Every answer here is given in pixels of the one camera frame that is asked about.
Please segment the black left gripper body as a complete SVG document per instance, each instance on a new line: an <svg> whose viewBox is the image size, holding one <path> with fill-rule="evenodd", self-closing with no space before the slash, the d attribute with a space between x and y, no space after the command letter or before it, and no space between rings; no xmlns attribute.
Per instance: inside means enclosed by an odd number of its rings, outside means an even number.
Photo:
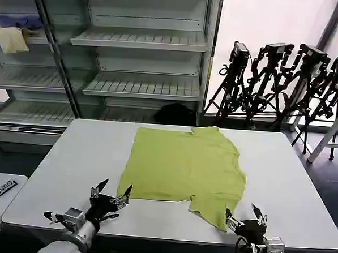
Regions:
<svg viewBox="0 0 338 253"><path fill-rule="evenodd" d="M90 197L91 207L85 213L85 219L90 222L103 222L107 219L114 219L119 216L118 207L111 201L112 196L98 194L97 197Z"/></svg>

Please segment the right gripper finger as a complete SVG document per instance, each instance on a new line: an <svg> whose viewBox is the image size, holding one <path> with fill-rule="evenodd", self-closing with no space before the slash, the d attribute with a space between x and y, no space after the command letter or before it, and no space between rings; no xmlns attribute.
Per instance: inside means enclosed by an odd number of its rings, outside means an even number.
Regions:
<svg viewBox="0 0 338 253"><path fill-rule="evenodd" d="M243 227L245 225L242 221L234 218L234 216L233 216L233 214L232 214L232 212L229 208L226 209L225 221L226 221L226 225L230 229L240 228L240 227Z"/></svg>
<svg viewBox="0 0 338 253"><path fill-rule="evenodd" d="M257 220L258 220L258 224L266 226L267 215L264 215L263 212L258 207L256 207L256 205L252 204L251 207L252 207L253 212L254 212Z"/></svg>

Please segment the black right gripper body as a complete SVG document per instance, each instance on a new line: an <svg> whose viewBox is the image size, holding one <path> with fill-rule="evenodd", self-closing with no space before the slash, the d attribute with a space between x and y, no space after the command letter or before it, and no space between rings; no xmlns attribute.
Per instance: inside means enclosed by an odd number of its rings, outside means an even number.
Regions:
<svg viewBox="0 0 338 253"><path fill-rule="evenodd" d="M262 245L266 230L267 225L259 224L257 220L241 220L234 232L252 244Z"/></svg>

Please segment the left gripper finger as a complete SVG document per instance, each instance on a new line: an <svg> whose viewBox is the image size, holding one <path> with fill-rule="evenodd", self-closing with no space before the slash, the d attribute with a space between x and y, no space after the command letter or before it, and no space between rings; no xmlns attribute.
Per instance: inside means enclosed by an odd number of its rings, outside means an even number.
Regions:
<svg viewBox="0 0 338 253"><path fill-rule="evenodd" d="M124 192L124 194L111 199L110 203L115 206L117 209L122 209L123 207L127 206L129 203L129 197L132 191L132 185L130 185L127 190Z"/></svg>
<svg viewBox="0 0 338 253"><path fill-rule="evenodd" d="M104 189L108 181L109 181L109 178L105 179L104 181L99 182L96 187L91 188L91 196L89 200L91 205L93 205L94 202L98 200L100 196L100 192Z"/></svg>

